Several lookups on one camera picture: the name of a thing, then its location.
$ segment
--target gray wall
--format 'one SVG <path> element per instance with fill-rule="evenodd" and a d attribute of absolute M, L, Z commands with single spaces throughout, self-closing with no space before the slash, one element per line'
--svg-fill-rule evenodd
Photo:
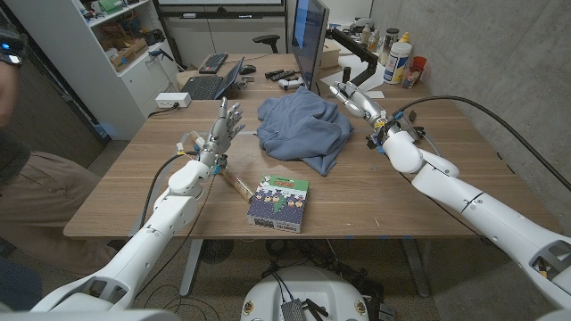
<path fill-rule="evenodd" d="M 571 180 L 569 1 L 375 0 L 371 18 L 410 33 L 433 95 L 481 103 Z M 571 193 L 507 130 L 459 107 L 571 235 Z"/>

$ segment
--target gray sweatshirt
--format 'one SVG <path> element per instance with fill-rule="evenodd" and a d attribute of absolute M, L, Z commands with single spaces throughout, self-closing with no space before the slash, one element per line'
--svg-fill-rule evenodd
<path fill-rule="evenodd" d="M 0 129 L 0 185 L 12 179 L 26 165 L 30 149 Z"/>
<path fill-rule="evenodd" d="M 306 87 L 295 94 L 268 98 L 258 107 L 260 146 L 269 156 L 282 160 L 302 159 L 323 176 L 336 164 L 353 126 L 337 110 Z"/>

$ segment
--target door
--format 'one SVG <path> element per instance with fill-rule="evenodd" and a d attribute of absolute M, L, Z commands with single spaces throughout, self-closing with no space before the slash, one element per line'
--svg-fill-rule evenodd
<path fill-rule="evenodd" d="M 83 167 L 104 148 L 30 60 L 20 68 L 20 93 L 7 131 L 33 150 L 50 152 Z"/>
<path fill-rule="evenodd" d="M 0 27 L 8 24 L 4 7 Z M 78 107 L 78 101 L 58 82 L 41 57 L 41 49 L 29 37 L 28 59 L 20 68 L 20 90 L 12 119 L 6 129 L 32 150 L 49 152 L 83 167 L 101 153 L 108 138 Z"/>

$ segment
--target laptop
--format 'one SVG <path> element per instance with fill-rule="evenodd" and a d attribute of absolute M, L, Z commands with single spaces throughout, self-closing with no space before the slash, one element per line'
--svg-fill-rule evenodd
<path fill-rule="evenodd" d="M 244 57 L 232 68 L 224 77 L 203 76 L 190 78 L 181 93 L 189 93 L 193 100 L 215 100 L 220 99 L 224 91 L 236 81 L 238 71 L 242 68 Z"/>

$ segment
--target cup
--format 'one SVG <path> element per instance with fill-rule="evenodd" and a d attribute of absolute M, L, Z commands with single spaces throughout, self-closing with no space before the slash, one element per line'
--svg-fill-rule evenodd
<path fill-rule="evenodd" d="M 414 57 L 412 58 L 412 66 L 414 67 L 419 67 L 422 71 L 420 72 L 420 75 L 422 75 L 423 72 L 425 72 L 425 64 L 426 64 L 426 58 L 425 57 Z"/>
<path fill-rule="evenodd" d="M 407 70 L 404 71 L 404 74 L 402 75 L 402 83 L 401 85 L 407 89 L 411 89 L 412 86 L 414 86 L 415 81 L 418 80 L 418 77 L 420 77 L 420 74 L 422 73 L 422 69 L 420 69 L 419 67 L 410 67 Z"/>

